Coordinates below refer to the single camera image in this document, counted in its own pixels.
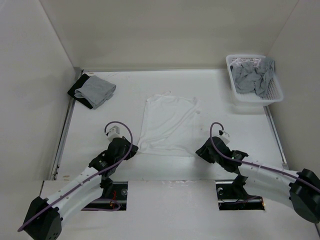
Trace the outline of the white tank top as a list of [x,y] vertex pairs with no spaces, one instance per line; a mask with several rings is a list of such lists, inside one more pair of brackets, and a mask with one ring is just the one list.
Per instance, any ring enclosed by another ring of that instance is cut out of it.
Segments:
[[145,103],[139,151],[143,154],[191,157],[201,136],[201,105],[196,98],[155,94]]

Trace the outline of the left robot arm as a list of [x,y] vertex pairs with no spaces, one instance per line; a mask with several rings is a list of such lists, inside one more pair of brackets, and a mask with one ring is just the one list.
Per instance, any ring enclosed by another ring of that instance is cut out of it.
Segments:
[[134,157],[138,149],[125,137],[115,137],[108,148],[65,187],[46,198],[36,197],[18,231],[25,231],[34,240],[56,240],[68,219],[92,201],[112,195],[110,176],[122,161]]

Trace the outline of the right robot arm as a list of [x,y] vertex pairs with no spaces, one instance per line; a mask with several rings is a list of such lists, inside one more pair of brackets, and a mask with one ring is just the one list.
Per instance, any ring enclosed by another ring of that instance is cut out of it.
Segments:
[[253,162],[246,152],[229,149],[217,136],[209,138],[195,153],[206,162],[237,174],[231,189],[236,197],[267,198],[293,209],[310,223],[320,222],[320,179],[313,171],[292,171]]

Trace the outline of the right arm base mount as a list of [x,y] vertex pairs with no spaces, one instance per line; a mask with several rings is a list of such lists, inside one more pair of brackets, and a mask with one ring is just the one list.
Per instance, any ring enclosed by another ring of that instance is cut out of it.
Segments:
[[245,189],[243,176],[234,180],[219,180],[215,182],[218,209],[220,211],[264,211],[265,205],[261,196],[249,195]]

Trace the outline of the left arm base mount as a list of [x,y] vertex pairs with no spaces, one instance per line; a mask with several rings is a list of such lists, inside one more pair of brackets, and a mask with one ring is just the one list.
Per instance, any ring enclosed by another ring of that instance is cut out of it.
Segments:
[[85,206],[83,211],[126,211],[129,183],[114,181],[103,189],[101,197]]

